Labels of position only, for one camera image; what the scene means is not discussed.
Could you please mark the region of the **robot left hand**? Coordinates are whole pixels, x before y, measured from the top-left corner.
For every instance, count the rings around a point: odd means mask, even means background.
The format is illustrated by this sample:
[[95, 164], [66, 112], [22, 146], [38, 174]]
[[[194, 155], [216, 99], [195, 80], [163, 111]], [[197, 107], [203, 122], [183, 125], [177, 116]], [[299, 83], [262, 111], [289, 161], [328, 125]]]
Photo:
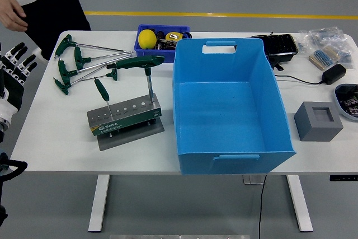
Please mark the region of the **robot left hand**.
[[21, 42], [1, 56], [1, 124], [6, 127], [12, 116], [22, 105], [24, 84], [36, 68], [35, 55], [24, 61], [20, 58], [27, 52], [27, 46]]

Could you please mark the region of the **person's right hand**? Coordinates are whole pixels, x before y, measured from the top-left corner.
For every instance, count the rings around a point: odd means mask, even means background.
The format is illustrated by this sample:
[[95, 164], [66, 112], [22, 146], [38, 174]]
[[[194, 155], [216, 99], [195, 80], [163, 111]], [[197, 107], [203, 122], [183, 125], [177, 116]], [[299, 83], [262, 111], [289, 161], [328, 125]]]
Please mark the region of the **person's right hand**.
[[28, 24], [24, 21], [25, 11], [16, 0], [0, 0], [1, 5], [1, 24], [17, 32], [25, 32]]

